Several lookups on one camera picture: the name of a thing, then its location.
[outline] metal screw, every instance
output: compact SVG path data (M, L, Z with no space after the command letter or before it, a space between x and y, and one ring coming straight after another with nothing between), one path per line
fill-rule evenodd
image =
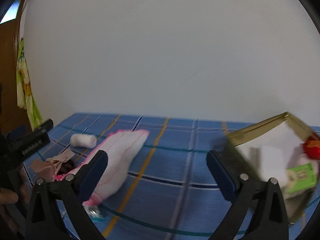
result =
M242 174L240 175L240 179L246 181L247 179L249 179L249 176L248 176L247 174L245 174L245 173L242 173Z
M67 181L72 181L73 179L74 179L74 175L73 174L68 174L66 177L65 177L65 179L67 180Z
M277 181L276 178L271 178L270 181L271 181L271 183L274 184L274 185L278 183L278 181Z
M37 182L36 182L38 185L41 185L42 183L44 183L44 179L42 178L39 178L37 179Z

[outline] rolled white sock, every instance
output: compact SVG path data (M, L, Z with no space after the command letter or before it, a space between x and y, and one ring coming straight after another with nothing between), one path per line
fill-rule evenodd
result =
M94 135L74 134L70 138L70 144L75 147L80 146L92 149L97 145L97 138Z

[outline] towel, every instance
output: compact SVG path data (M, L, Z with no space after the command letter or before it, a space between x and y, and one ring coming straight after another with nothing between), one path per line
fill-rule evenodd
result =
M33 98L26 58L24 57L24 42L21 38L17 62L17 98L18 106L27 110L32 130L43 123L41 114Z

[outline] blue fabric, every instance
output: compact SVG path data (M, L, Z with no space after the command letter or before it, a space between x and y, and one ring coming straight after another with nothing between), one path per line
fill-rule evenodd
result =
M44 160L63 152L69 147L70 137L74 133L94 134L99 138L98 143L101 143L109 133L119 129L147 129L150 131L148 140L132 161L124 185L100 207L105 219L94 222L96 227L103 232L114 214L117 214L120 218L108 236L109 240L206 240L230 208L230 202L224 200L206 165L207 152L221 150L226 141L222 122L169 119L137 187L124 210L117 212L153 148L164 122L163 117L73 114L49 132L49 145L25 161L28 176L31 183L34 183L36 176L30 168L31 162L36 158ZM249 125L226 122L228 131ZM77 164L90 153L86 148L71 149L76 152L74 160L82 155ZM319 190L320 185L305 211L306 222L319 202ZM66 227L77 237L62 203L59 203L59 208ZM248 211L235 239L243 236L251 216L251 211ZM303 222L301 218L290 227L290 239L300 233Z

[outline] beige fabric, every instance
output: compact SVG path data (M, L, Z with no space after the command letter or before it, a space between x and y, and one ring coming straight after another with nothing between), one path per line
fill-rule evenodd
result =
M53 158L46 159L45 162L34 160L31 164L31 168L39 177L43 178L46 182L51 182L54 180L53 176L57 175L58 171L60 170L62 163L67 162L74 155L75 153L68 148L63 153Z

